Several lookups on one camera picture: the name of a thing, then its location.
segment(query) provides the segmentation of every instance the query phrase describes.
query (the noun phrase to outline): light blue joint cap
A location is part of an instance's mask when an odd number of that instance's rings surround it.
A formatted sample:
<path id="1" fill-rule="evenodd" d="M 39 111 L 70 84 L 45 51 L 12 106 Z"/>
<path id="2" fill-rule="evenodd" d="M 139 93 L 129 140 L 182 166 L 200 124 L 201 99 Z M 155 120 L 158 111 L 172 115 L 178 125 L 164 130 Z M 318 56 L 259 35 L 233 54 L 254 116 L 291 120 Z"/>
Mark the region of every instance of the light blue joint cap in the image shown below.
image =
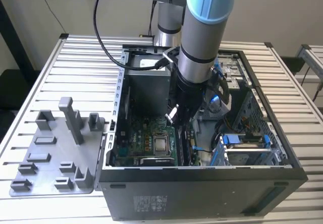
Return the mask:
<path id="1" fill-rule="evenodd" d="M 234 0 L 187 0 L 192 15 L 205 24 L 218 24 L 226 20 L 232 9 Z"/>

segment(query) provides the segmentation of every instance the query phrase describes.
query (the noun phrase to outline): wall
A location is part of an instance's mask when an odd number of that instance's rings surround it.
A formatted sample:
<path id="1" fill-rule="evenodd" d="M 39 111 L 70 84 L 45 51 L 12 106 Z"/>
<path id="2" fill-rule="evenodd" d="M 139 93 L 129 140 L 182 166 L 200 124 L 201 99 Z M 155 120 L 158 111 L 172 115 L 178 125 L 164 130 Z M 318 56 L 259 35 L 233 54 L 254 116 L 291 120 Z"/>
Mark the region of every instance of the wall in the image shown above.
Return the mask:
<path id="1" fill-rule="evenodd" d="M 2 0 L 31 61 L 41 68 L 62 33 L 43 0 Z M 72 34 L 93 35 L 94 0 L 47 0 Z M 323 44 L 323 0 L 236 0 L 224 40 L 270 41 L 281 55 L 295 55 L 302 43 Z M 102 35 L 146 33 L 151 1 L 101 0 Z M 153 31 L 156 30 L 156 16 Z"/>

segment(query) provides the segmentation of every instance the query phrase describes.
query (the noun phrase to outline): green circuit board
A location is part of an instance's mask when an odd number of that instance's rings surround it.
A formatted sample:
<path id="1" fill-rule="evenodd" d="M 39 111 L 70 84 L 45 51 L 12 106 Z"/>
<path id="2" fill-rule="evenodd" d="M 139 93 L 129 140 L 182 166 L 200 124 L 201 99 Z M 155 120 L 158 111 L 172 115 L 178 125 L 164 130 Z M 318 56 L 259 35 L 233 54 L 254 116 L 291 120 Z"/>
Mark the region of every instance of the green circuit board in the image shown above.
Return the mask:
<path id="1" fill-rule="evenodd" d="M 170 157 L 178 165 L 175 128 L 166 125 L 164 118 L 133 118 L 126 146 L 118 146 L 118 166 L 138 166 L 147 157 Z M 157 139 L 164 139 L 165 151 L 154 148 Z"/>

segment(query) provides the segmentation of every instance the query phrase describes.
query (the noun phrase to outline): black cable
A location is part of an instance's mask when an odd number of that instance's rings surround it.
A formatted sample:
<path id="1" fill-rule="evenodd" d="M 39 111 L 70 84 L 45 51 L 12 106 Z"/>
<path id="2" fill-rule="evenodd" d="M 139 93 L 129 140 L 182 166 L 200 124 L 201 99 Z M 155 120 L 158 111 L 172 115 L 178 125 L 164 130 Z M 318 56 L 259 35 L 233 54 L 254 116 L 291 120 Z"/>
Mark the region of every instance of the black cable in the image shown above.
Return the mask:
<path id="1" fill-rule="evenodd" d="M 317 90 L 315 95 L 314 95 L 313 102 L 316 100 L 318 93 L 319 93 L 319 91 Z"/>
<path id="2" fill-rule="evenodd" d="M 306 78 L 306 75 L 307 75 L 307 73 L 308 73 L 309 69 L 310 69 L 310 67 L 308 67 L 308 69 L 307 69 L 307 71 L 306 71 L 306 73 L 305 73 L 305 75 L 304 75 L 304 78 L 303 78 L 303 80 L 302 80 L 301 86 L 303 86 L 304 80 L 305 80 L 305 78 Z"/>
<path id="3" fill-rule="evenodd" d="M 123 65 L 120 62 L 118 62 L 117 60 L 115 60 L 114 57 L 108 52 L 108 50 L 104 46 L 104 43 L 102 42 L 101 37 L 99 35 L 99 31 L 97 29 L 97 25 L 96 25 L 96 11 L 97 11 L 98 4 L 99 4 L 99 0 L 95 0 L 94 10 L 93 10 L 93 26 L 94 26 L 94 32 L 95 32 L 96 38 L 99 41 L 99 43 L 100 43 L 103 51 L 105 52 L 105 54 L 109 57 L 109 59 L 113 63 L 115 63 L 116 65 L 118 65 L 121 68 L 129 69 L 129 70 L 134 70 L 134 71 L 145 71 L 145 70 L 152 70 L 152 69 L 160 69 L 160 68 L 166 66 L 167 64 L 169 64 L 169 62 L 167 62 L 165 60 L 159 60 L 154 66 L 138 68 L 138 67 L 132 67 L 132 66 L 128 66 L 128 65 Z"/>
<path id="4" fill-rule="evenodd" d="M 62 26 L 61 22 L 59 21 L 59 19 L 56 17 L 56 15 L 54 14 L 54 12 L 51 10 L 47 0 L 44 0 L 46 5 L 48 6 L 49 8 L 49 11 L 52 13 L 52 15 L 55 17 L 55 19 L 57 20 L 57 22 L 60 24 L 61 28 L 63 29 L 63 31 L 66 33 L 66 30 L 64 29 L 64 27 Z"/>
<path id="5" fill-rule="evenodd" d="M 151 23 L 152 23 L 153 14 L 154 14 L 154 11 L 155 11 L 156 4 L 157 4 L 157 1 L 152 1 L 152 3 L 151 3 L 151 11 L 150 11 L 150 22 L 149 22 L 148 36 L 151 36 L 152 35 L 152 32 L 151 32 Z"/>

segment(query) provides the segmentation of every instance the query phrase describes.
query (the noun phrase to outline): white label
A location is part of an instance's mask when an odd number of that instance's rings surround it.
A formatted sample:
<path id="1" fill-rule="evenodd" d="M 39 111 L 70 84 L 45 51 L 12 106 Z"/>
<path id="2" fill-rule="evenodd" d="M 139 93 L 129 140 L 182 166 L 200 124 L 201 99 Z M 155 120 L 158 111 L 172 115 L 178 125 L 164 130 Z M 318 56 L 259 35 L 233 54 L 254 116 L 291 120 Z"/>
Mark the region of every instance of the white label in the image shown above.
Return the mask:
<path id="1" fill-rule="evenodd" d="M 155 66 L 155 64 L 158 62 L 158 60 L 154 60 L 154 59 L 142 59 L 140 60 L 140 67 L 144 68 L 144 67 L 151 67 L 151 66 Z M 160 71 L 165 71 L 165 67 L 158 69 Z"/>

